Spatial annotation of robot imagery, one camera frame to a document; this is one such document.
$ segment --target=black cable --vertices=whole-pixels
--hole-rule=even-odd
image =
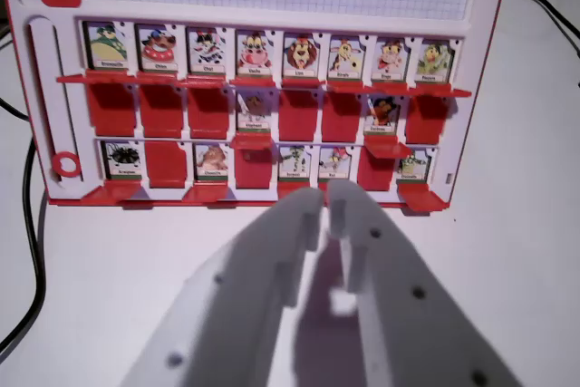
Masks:
[[[535,0],[535,1],[545,6],[550,11],[550,13],[552,13],[558,20],[560,20],[560,22],[562,22],[562,24],[565,27],[567,27],[572,32],[572,34],[574,34],[576,38],[580,39],[580,31],[578,31],[578,28],[575,27],[573,24],[571,24],[570,21],[567,18],[565,18],[562,15],[562,13],[560,13],[557,9],[555,9],[552,4],[550,4],[547,0]]]
[[[34,140],[30,140],[28,153],[26,154],[26,162],[24,164],[24,176],[22,180],[22,205],[24,210],[24,225],[26,227],[26,235],[28,236],[28,246],[30,247],[30,254],[34,266],[34,278],[36,280],[36,290],[34,292],[34,299],[24,317],[20,320],[18,325],[10,332],[9,335],[0,343],[0,356],[13,343],[18,340],[21,333],[30,328],[31,322],[36,319],[36,316],[43,308],[44,298],[46,297],[46,273],[44,271],[43,255],[36,234],[34,233],[33,211],[30,205],[30,180],[33,172],[34,154],[36,153],[36,146]]]
[[[4,99],[0,98],[0,108],[8,111],[11,115],[14,115],[16,118],[19,118],[22,121],[28,121],[28,116],[21,113],[17,110],[14,106],[11,106],[7,103]]]

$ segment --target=red flap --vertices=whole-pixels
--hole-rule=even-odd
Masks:
[[[409,95],[409,85],[406,82],[373,82],[371,88],[389,95]]]
[[[177,86],[183,88],[199,88],[203,90],[215,90],[223,88],[226,84],[226,76],[215,75],[215,76],[204,76],[191,74],[185,81],[179,81],[176,83]]]
[[[355,142],[361,104],[354,94],[324,95],[322,133],[325,142]]]
[[[191,138],[224,140],[229,127],[227,96],[219,89],[188,90]]]
[[[282,79],[282,88],[318,88],[324,84],[315,77],[285,77]]]
[[[431,97],[469,97],[471,92],[452,90],[450,83],[417,83],[415,88],[410,89],[411,95],[430,95]]]
[[[181,96],[168,85],[139,87],[143,133],[149,138],[181,138]]]
[[[110,204],[111,201],[123,201],[130,199],[140,189],[140,180],[105,180],[101,188],[85,195],[83,199],[90,199],[103,204]]]
[[[98,136],[133,136],[135,107],[133,96],[119,83],[87,85],[91,123]]]
[[[236,187],[268,189],[272,178],[272,149],[236,150]]]
[[[420,95],[411,98],[405,135],[408,144],[439,143],[449,107],[438,97]]]
[[[364,190],[389,190],[394,168],[395,159],[378,159],[362,147],[357,183]]]
[[[399,183],[398,192],[414,212],[440,212],[448,206],[427,183]]]
[[[147,174],[152,188],[184,188],[188,169],[185,151],[177,142],[145,142]]]
[[[314,140],[318,101],[311,92],[282,90],[278,114],[280,140]]]
[[[193,187],[183,197],[184,201],[198,203],[215,203],[227,196],[226,182],[196,181]]]
[[[328,81],[327,82],[328,91],[337,93],[353,93],[357,94],[360,92],[365,92],[367,88],[363,85],[361,81]]]
[[[236,150],[263,150],[272,147],[269,132],[239,131],[229,146]]]
[[[237,86],[276,86],[271,77],[237,77],[229,81],[232,85]]]
[[[401,159],[412,153],[411,149],[400,143],[395,135],[365,135],[364,146],[378,159]]]
[[[278,181],[278,199],[284,198],[295,190],[309,187],[308,181]]]

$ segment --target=character card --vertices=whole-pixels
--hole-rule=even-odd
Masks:
[[[408,158],[399,161],[397,169],[397,181],[401,182],[426,182],[429,176],[431,156],[425,150],[414,150]]]
[[[127,140],[102,141],[101,151],[107,179],[141,179],[141,160],[134,144]]]
[[[304,146],[280,147],[278,179],[281,181],[309,180],[310,160],[311,156]]]
[[[284,77],[317,77],[319,50],[312,34],[285,34]]]
[[[237,129],[239,131],[270,131],[272,108],[265,92],[237,92]]]
[[[112,22],[85,22],[89,68],[94,70],[127,70],[125,34]]]
[[[189,70],[197,74],[226,74],[226,40],[215,28],[188,28]]]
[[[237,40],[237,74],[271,76],[274,46],[264,31],[239,31]]]
[[[351,159],[351,155],[344,147],[321,148],[318,181],[348,179],[351,172]]]
[[[371,97],[367,99],[368,112],[364,118],[364,133],[371,135],[394,135],[397,133],[399,108],[394,97]]]
[[[361,80],[364,50],[358,36],[333,36],[330,40],[328,78]]]
[[[379,38],[372,59],[373,82],[403,82],[409,65],[409,51],[403,38]]]
[[[223,144],[194,145],[196,180],[227,180],[227,147]]]
[[[144,72],[176,72],[175,60],[177,38],[163,24],[138,24],[137,46],[140,48],[140,64]]]
[[[454,52],[449,41],[424,40],[420,47],[416,82],[448,82]]]

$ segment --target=screw hole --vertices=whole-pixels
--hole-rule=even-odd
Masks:
[[[425,299],[426,294],[422,287],[416,285],[415,287],[412,288],[411,292],[413,293],[413,296],[416,297],[417,299]]]
[[[488,385],[488,377],[482,371],[473,371],[471,374],[471,380],[478,387],[484,387]]]
[[[177,367],[183,363],[183,355],[180,353],[170,353],[167,357],[167,366]]]

